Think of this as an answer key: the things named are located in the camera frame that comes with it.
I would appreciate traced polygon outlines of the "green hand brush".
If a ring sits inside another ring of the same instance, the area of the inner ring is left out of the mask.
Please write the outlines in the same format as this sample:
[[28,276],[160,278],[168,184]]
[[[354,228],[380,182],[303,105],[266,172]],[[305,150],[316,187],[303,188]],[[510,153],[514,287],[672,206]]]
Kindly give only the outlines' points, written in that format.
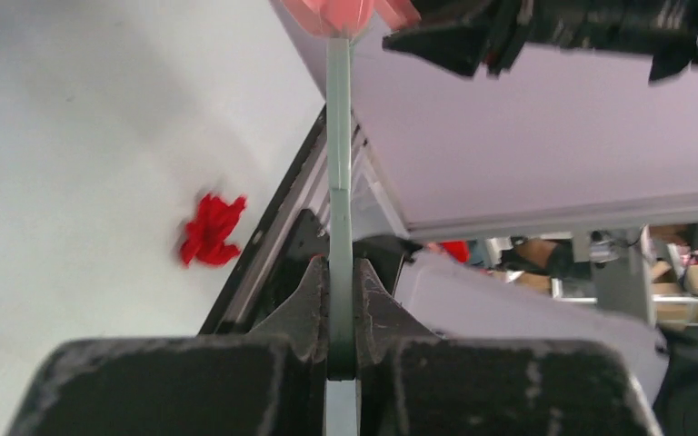
[[353,297],[351,46],[332,38],[326,49],[327,173],[330,194],[330,300],[326,429],[357,433]]

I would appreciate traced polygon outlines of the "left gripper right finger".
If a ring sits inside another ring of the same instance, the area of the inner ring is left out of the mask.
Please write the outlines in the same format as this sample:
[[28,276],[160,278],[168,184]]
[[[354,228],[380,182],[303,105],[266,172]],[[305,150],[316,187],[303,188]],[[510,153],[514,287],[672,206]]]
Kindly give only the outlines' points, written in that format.
[[354,262],[354,327],[358,433],[396,435],[394,347],[403,339],[436,334],[384,288],[366,259]]

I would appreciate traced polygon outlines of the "pink dustpan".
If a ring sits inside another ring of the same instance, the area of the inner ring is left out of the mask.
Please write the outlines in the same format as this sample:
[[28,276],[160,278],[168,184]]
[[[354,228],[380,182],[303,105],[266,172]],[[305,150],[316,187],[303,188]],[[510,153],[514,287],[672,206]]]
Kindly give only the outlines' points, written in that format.
[[353,38],[374,14],[398,30],[421,20],[409,0],[283,0],[281,5],[306,33],[329,38]]

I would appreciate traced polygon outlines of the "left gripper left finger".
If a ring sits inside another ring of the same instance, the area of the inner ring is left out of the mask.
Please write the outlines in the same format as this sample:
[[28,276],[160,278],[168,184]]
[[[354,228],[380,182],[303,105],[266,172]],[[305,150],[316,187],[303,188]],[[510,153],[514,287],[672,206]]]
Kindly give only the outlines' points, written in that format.
[[295,291],[249,335],[269,341],[273,375],[258,435],[323,435],[329,271],[314,257]]

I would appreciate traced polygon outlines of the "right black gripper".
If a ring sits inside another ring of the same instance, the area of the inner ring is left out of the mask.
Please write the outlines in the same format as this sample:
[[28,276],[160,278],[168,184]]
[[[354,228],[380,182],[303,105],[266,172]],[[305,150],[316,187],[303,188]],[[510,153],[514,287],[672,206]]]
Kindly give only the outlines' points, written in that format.
[[412,55],[461,77],[480,66],[510,69],[533,30],[535,1],[414,1],[419,19],[383,39],[383,49]]

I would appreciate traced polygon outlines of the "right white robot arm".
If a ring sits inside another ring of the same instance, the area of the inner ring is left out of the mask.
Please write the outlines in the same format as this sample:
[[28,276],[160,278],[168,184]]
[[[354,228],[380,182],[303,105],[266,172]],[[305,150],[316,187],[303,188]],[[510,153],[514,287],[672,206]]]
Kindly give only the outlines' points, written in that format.
[[397,435],[698,435],[698,1],[410,1],[356,106],[414,242],[569,233],[591,297],[420,249],[385,283]]

